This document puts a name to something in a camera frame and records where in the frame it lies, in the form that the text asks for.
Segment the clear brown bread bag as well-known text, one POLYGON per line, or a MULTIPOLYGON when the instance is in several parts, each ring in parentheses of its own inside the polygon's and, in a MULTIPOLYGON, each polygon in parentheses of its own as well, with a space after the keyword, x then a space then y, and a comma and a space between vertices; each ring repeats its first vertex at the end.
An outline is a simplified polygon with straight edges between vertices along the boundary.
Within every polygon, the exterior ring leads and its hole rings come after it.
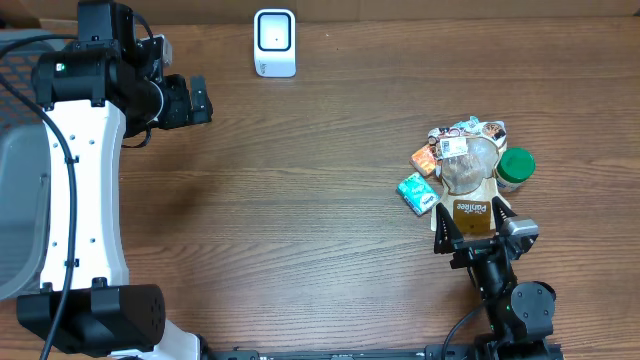
POLYGON ((443 185, 439 200, 464 234, 495 231, 491 200, 499 195, 496 166, 507 148, 502 121, 479 120, 473 128, 434 128, 428 144, 438 160, 435 175, 443 185))

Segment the green lid jar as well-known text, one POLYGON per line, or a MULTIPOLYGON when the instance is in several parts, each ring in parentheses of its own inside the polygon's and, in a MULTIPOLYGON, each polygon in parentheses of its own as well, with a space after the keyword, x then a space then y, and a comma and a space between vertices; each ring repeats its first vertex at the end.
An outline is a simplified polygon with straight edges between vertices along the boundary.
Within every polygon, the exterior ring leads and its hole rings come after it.
POLYGON ((500 191, 512 192, 535 172, 533 155, 523 148, 507 149, 496 166, 496 183, 500 191))

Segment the orange snack packet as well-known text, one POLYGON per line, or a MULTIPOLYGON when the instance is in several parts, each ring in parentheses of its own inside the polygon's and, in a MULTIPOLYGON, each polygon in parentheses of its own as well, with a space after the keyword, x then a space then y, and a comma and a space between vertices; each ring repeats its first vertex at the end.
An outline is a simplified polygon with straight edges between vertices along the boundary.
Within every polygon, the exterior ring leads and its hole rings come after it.
POLYGON ((410 157, 410 164, 424 177, 429 177, 438 165, 434 147, 426 144, 410 157))

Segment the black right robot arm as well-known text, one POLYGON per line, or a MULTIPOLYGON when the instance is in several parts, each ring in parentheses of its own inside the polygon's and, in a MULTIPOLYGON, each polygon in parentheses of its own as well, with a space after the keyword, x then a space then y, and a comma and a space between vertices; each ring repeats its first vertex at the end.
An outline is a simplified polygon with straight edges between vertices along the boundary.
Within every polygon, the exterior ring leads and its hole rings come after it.
POLYGON ((540 281, 520 283, 512 262, 527 253, 539 236, 530 217, 519 216, 499 197, 491 200, 497 227, 490 238, 466 241, 442 204, 435 208, 434 252, 450 254, 453 269, 465 269, 482 302, 459 320, 438 350, 427 354, 438 359, 552 360, 564 357, 559 345, 546 338, 553 334, 556 292, 540 281), (457 331, 484 311, 490 331, 470 345, 453 346, 457 331))

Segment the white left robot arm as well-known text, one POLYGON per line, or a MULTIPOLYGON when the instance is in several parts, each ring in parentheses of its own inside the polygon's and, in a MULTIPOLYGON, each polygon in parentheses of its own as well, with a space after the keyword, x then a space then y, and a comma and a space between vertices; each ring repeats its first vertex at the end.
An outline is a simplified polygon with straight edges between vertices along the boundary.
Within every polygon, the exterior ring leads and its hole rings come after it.
POLYGON ((207 341, 167 318, 159 286, 130 283, 119 215, 124 140, 209 123, 205 80, 165 75, 169 42, 138 38, 144 19, 124 4, 81 2, 77 20, 63 49, 39 57, 26 100, 48 136, 49 230, 40 289, 18 298, 18 321, 45 351, 208 359, 207 341))

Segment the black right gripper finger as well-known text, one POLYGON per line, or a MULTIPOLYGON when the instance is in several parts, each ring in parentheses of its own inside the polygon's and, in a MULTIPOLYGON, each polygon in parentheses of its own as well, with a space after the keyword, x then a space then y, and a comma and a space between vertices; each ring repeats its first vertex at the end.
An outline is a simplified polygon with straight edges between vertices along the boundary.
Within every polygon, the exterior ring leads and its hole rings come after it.
POLYGON ((435 215, 434 252, 436 254, 453 253, 456 250, 456 245, 464 241, 464 237, 442 203, 436 206, 435 215))
POLYGON ((495 231, 499 233, 505 221, 508 218, 516 217, 517 214, 500 196, 493 197, 491 200, 491 205, 495 223, 495 231))

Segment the teal tissue packet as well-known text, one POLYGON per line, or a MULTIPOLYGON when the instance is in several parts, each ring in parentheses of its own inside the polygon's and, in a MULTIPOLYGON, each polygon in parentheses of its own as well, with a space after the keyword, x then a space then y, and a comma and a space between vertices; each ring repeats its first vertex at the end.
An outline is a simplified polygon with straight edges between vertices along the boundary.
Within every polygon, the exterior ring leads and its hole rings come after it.
POLYGON ((419 172, 414 172, 401 181, 397 192, 417 216, 429 212, 440 200, 439 194, 419 172))

